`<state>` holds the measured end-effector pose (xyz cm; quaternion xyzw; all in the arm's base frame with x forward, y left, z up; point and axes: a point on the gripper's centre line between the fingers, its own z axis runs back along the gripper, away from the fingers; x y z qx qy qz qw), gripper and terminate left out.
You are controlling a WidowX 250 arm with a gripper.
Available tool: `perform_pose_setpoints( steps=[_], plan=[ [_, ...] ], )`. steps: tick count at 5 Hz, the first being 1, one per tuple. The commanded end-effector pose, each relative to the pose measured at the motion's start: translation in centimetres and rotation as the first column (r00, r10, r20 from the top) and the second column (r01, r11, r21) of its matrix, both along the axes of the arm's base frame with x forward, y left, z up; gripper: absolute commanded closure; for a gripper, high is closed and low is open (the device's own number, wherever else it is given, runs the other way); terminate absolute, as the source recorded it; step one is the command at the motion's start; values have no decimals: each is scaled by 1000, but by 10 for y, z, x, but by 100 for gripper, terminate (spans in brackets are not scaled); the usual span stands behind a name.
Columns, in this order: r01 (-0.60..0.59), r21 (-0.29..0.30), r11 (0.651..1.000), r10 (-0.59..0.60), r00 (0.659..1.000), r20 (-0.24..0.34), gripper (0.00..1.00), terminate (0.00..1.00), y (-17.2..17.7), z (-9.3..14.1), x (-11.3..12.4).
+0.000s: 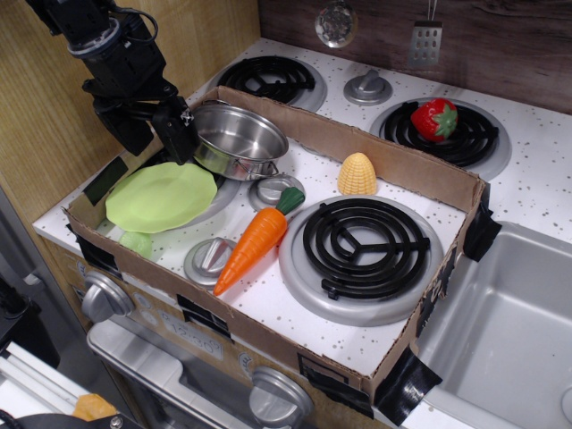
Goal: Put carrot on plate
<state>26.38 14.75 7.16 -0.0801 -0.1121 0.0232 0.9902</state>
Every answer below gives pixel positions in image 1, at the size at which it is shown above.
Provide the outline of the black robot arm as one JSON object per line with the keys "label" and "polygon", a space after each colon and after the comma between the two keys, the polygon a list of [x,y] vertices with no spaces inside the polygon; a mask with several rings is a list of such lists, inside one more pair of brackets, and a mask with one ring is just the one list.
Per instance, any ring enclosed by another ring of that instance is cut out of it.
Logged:
{"label": "black robot arm", "polygon": [[92,77],[82,88],[108,131],[138,156],[159,138],[177,164],[200,144],[194,118],[178,89],[164,78],[156,20],[113,1],[31,1],[29,6]]}

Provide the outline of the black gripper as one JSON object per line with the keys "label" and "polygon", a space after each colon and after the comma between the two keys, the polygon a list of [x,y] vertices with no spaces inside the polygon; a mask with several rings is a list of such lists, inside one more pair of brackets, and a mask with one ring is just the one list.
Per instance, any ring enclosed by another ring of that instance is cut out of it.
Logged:
{"label": "black gripper", "polygon": [[200,145],[194,117],[164,76],[166,61],[146,30],[107,30],[81,45],[92,74],[82,89],[93,98],[99,120],[131,154],[139,156],[157,136],[178,165]]}

